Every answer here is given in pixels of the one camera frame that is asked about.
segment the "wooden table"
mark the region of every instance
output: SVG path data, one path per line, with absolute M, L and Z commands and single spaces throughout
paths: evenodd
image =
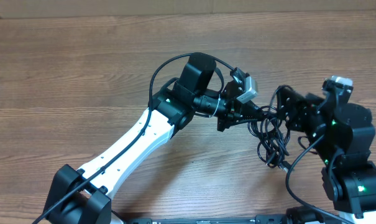
M 153 71 L 187 52 L 249 72 L 261 106 L 281 84 L 320 95 L 324 78 L 352 78 L 351 102 L 371 108 L 376 127 L 376 11 L 0 20 L 0 223 L 40 215 L 54 173 L 119 139 L 145 110 Z M 185 63 L 167 66 L 155 90 Z M 219 88 L 216 76 L 210 87 Z M 290 162 L 300 135 L 292 134 Z M 154 218 L 284 213 L 298 203 L 284 171 L 260 162 L 257 143 L 246 125 L 219 133 L 215 118 L 195 118 L 133 172 L 112 207 Z M 376 137 L 371 150 L 376 163 Z M 292 188 L 332 210 L 322 166 L 304 157 Z

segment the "green led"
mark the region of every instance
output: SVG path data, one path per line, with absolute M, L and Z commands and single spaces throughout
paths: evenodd
M 366 192 L 366 188 L 365 188 L 364 186 L 358 186 L 358 187 L 357 187 L 357 190 L 358 190 L 359 192 Z

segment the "white plastic part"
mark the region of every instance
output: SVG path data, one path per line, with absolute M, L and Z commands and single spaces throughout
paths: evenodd
M 84 178 L 87 179 L 93 175 L 115 155 L 121 152 L 138 135 L 140 130 L 144 127 L 148 112 L 149 109 L 146 109 L 138 122 L 108 150 L 80 167 L 80 169 L 85 171 L 83 174 Z M 105 173 L 99 174 L 91 183 L 97 188 L 105 186 L 108 189 L 106 195 L 110 199 L 113 199 L 121 184 L 131 172 L 137 168 L 151 152 L 162 144 L 165 144 L 172 137 L 174 125 L 171 126 L 167 121 L 167 117 L 157 110 L 153 110 L 145 134 L 118 160 L 110 165 L 105 170 Z
M 117 217 L 115 214 L 112 213 L 112 219 L 111 219 L 110 224 L 124 224 L 124 222 L 119 217 Z
M 354 214 L 339 212 L 339 216 L 355 224 L 376 224 L 376 211 L 363 213 L 363 218 L 356 219 Z

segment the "wooden surface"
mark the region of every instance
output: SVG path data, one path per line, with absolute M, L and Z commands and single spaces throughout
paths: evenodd
M 146 108 L 152 72 L 195 51 L 249 72 L 261 106 L 281 84 L 320 95 L 324 78 L 352 78 L 351 101 L 371 108 L 376 127 L 376 11 L 0 20 L 0 223 L 31 223 L 54 173 L 119 139 Z M 185 63 L 167 66 L 155 90 Z M 216 76 L 210 87 L 219 88 Z M 301 152 L 299 135 L 288 145 L 290 162 Z M 130 217 L 193 218 L 297 206 L 285 173 L 258 159 L 257 143 L 245 125 L 219 133 L 215 118 L 195 118 L 132 173 L 112 207 Z M 376 137 L 371 150 L 376 163 Z M 331 210 L 322 166 L 304 157 L 292 188 Z
M 376 10 L 376 0 L 0 0 L 0 18 Z

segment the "wall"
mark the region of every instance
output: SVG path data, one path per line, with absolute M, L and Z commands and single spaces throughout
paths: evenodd
M 0 0 L 0 18 L 376 10 L 376 0 Z

